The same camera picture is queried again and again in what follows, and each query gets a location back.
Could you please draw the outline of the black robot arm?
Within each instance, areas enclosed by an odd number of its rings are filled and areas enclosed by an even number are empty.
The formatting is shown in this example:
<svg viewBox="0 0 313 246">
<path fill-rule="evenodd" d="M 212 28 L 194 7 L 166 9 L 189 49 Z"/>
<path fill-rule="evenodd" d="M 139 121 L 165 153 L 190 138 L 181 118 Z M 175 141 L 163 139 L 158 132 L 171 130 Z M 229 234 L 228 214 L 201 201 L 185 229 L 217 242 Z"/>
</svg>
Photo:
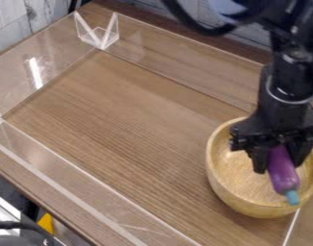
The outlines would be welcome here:
<svg viewBox="0 0 313 246">
<path fill-rule="evenodd" d="M 162 0 L 193 31 L 220 37 L 246 24 L 269 31 L 272 61 L 262 69 L 258 104 L 230 128 L 234 151 L 245 151 L 253 170 L 264 174 L 269 151 L 282 144 L 294 166 L 313 149 L 313 0 L 209 0 L 225 24 L 206 28 L 178 0 Z"/>
</svg>

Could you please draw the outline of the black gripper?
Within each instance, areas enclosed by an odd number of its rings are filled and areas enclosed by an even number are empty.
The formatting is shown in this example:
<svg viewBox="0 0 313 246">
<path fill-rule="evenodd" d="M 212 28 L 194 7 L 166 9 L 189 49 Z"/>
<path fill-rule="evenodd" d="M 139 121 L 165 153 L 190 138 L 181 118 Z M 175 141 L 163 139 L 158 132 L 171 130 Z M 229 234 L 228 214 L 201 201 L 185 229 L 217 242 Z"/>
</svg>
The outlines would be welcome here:
<svg viewBox="0 0 313 246">
<path fill-rule="evenodd" d="M 313 86 L 302 72 L 262 69 L 258 104 L 252 115 L 233 124 L 233 151 L 245 151 L 253 170 L 266 173 L 269 151 L 286 147 L 294 166 L 300 167 L 313 150 Z"/>
</svg>

